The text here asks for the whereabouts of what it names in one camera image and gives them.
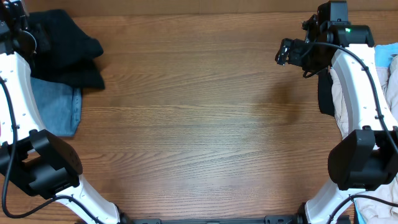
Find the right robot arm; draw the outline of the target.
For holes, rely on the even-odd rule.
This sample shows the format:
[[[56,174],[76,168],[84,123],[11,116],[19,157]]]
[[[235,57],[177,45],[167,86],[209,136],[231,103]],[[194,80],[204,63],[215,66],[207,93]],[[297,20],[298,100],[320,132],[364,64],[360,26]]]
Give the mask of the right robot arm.
[[[397,121],[387,107],[375,66],[374,39],[348,19],[346,1],[328,1],[302,24],[304,40],[284,39],[275,56],[309,78],[332,68],[348,112],[348,135],[328,156],[328,182],[295,215],[266,223],[348,223],[343,212],[357,199],[390,184],[397,174]]]

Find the black shorts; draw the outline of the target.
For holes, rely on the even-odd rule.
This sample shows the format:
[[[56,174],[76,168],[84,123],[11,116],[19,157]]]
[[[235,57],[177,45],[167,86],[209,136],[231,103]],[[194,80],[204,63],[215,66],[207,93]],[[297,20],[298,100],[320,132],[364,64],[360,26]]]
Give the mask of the black shorts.
[[[97,39],[86,35],[63,9],[33,12],[29,27],[37,41],[32,76],[74,88],[105,89],[94,59],[103,54]]]

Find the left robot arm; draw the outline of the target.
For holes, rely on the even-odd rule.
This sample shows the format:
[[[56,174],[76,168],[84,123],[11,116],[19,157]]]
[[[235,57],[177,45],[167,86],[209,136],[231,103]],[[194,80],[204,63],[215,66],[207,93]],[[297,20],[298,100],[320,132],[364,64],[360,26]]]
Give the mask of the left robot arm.
[[[1,207],[13,219],[25,218],[53,202],[61,203],[85,223],[131,223],[114,203],[85,179],[78,154],[47,131],[32,92],[29,59],[37,39],[29,29],[23,1],[1,1]],[[29,212],[7,209],[10,183],[45,202]]]

